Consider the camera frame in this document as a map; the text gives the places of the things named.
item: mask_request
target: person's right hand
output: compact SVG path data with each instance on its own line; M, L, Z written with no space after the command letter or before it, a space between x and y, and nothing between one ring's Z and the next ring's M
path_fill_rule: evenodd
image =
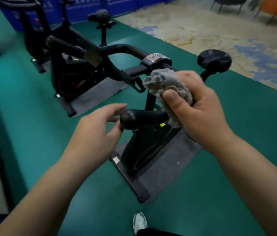
M226 122L215 91L205 86L194 71L179 71L176 76L184 82L196 103L191 107L174 90L165 91L163 99L187 133L212 154L231 144L236 136Z

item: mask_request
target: white label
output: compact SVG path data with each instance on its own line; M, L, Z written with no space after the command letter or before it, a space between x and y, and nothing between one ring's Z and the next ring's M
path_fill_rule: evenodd
M118 164L119 163L119 158L117 157L117 156L115 156L114 158L113 158L113 161L116 163L116 164Z
M154 53L154 54L156 54L156 55L162 57L163 59L169 59L167 56L164 56L164 55L162 55L162 54L160 54L160 53Z
M146 56L147 59L151 60L152 62L155 62L157 59L160 59L160 57L156 54L150 54Z

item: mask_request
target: forearm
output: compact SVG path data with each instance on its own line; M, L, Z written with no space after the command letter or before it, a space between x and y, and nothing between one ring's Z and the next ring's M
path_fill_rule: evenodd
M277 167L235 136L215 153L223 172L267 234L277 235Z
M53 165L2 222L0 235L54 235L89 174L87 169L76 173L62 162Z

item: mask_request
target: patterned carpet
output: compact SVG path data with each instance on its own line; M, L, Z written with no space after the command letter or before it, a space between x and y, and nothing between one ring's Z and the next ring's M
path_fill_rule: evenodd
M120 16L118 21L155 36L190 53L206 49L227 51L233 58L231 70L277 89L277 18L249 2L239 6L220 5L214 0L177 0Z

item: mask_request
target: foot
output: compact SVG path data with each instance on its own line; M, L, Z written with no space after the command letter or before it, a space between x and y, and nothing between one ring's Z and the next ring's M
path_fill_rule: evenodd
M147 228L147 220L142 212L138 212L133 217L133 230L136 235L140 229Z

